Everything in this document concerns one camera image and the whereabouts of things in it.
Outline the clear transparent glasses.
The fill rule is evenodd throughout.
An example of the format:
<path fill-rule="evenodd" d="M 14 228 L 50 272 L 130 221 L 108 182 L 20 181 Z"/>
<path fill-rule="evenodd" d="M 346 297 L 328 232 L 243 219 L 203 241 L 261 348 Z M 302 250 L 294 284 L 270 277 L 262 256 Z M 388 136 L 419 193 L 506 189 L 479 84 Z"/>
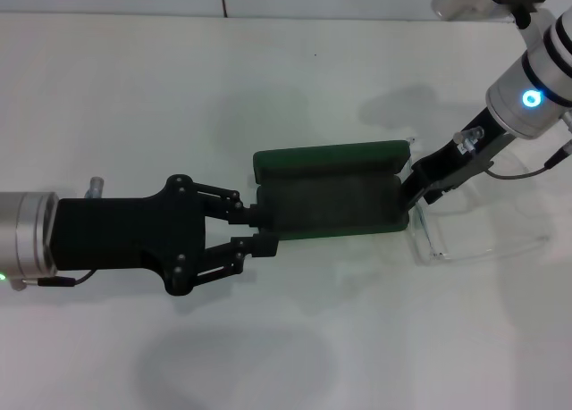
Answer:
<path fill-rule="evenodd" d="M 552 226 L 532 180 L 479 174 L 434 204 L 409 212 L 408 235 L 419 263 L 471 264 L 543 249 Z"/>

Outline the green glasses case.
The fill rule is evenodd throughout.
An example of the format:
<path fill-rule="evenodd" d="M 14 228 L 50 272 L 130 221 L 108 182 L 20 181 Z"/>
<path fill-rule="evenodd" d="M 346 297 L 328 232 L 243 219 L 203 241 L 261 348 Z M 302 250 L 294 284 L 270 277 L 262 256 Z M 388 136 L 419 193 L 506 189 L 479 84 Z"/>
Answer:
<path fill-rule="evenodd" d="M 264 230 L 280 240 L 400 232 L 406 140 L 258 151 L 253 155 Z"/>

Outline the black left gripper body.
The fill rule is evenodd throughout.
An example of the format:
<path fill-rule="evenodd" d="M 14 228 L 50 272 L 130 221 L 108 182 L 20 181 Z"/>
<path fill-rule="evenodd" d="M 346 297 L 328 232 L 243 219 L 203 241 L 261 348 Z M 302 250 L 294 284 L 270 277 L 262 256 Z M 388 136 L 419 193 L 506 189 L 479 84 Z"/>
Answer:
<path fill-rule="evenodd" d="M 146 269 L 176 297 L 194 288 L 205 248 L 204 209 L 186 175 L 151 197 L 63 198 L 50 239 L 59 271 Z"/>

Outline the silver right wrist connector stub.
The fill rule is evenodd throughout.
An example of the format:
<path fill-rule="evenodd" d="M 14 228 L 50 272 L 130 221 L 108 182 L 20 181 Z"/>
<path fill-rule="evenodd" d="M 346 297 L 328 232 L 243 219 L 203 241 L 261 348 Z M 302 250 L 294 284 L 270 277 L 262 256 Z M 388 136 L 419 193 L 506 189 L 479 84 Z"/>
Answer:
<path fill-rule="evenodd" d="M 484 129 L 481 126 L 462 130 L 454 134 L 452 142 L 457 146 L 459 152 L 464 155 L 471 155 L 476 151 L 476 143 L 484 137 Z"/>

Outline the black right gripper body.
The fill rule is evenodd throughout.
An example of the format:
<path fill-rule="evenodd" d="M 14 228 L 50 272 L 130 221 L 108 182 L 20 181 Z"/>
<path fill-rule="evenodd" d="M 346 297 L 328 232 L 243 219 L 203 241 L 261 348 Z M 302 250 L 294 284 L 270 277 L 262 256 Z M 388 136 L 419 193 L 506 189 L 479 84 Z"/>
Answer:
<path fill-rule="evenodd" d="M 434 182 L 453 185 L 465 182 L 478 172 L 476 160 L 480 164 L 489 163 L 493 157 L 504 150 L 515 137 L 509 134 L 484 108 L 465 128 L 481 126 L 484 137 L 476 143 L 474 158 L 470 153 L 462 155 L 452 140 L 440 150 L 427 155 L 416 162 L 423 162 L 428 177 Z"/>

